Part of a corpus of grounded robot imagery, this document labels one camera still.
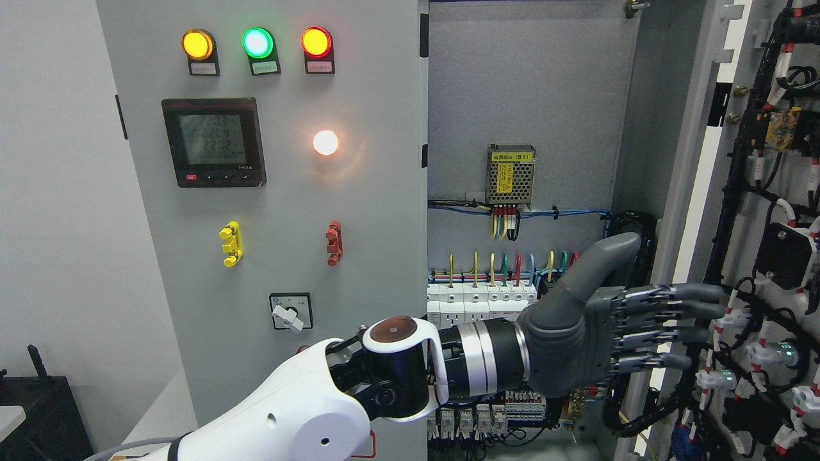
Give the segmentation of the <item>dark grey robot left hand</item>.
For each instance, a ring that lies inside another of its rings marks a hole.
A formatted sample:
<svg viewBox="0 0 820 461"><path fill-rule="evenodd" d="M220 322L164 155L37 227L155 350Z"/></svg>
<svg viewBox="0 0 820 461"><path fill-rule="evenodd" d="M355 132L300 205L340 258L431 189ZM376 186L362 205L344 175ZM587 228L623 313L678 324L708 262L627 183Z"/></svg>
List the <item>dark grey robot left hand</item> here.
<svg viewBox="0 0 820 461"><path fill-rule="evenodd" d="M617 374L691 365L685 355L657 353L650 347L708 341L706 328L668 327L666 321L723 317L724 291L699 283L603 286L610 272L636 258L639 246L641 239L633 232L596 242L547 295L519 316L531 388L559 397Z"/></svg>

